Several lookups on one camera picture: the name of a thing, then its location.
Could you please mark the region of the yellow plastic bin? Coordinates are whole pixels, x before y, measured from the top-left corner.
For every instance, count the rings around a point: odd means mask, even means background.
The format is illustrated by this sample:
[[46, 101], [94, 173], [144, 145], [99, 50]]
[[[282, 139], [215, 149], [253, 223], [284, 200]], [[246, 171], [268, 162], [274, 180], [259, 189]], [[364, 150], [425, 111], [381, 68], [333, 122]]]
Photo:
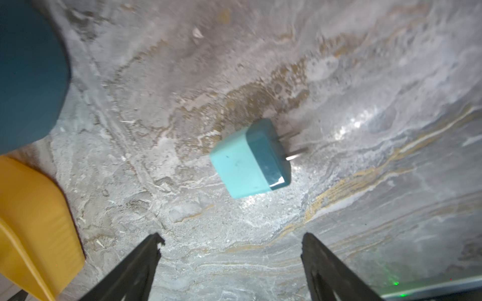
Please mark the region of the yellow plastic bin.
[[1, 156], [1, 274], [38, 300], [55, 300], [83, 269], [64, 194], [48, 177]]

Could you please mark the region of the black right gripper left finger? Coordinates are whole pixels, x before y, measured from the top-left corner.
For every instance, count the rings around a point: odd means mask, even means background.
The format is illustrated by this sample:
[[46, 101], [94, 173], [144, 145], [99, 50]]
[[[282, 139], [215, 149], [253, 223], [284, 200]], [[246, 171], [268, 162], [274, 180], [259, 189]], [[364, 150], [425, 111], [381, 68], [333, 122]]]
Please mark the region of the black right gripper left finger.
[[159, 245], [165, 240], [148, 235], [119, 265], [104, 277], [82, 300], [148, 300], [156, 267], [161, 259]]

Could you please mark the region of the dark teal plastic bin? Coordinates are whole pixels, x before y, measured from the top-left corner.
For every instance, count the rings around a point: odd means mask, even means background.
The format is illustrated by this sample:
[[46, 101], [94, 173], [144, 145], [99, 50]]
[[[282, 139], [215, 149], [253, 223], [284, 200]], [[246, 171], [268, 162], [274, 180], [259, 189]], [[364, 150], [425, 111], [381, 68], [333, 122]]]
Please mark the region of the dark teal plastic bin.
[[64, 106], [69, 56], [32, 1], [1, 1], [1, 154], [47, 136]]

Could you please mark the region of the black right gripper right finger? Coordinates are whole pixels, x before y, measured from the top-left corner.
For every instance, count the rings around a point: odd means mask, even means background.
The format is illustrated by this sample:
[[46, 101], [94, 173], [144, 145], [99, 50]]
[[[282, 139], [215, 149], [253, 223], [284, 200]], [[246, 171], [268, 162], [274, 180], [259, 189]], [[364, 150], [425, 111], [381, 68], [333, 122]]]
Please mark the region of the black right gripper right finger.
[[312, 300], [381, 300], [312, 233], [302, 240], [301, 260]]

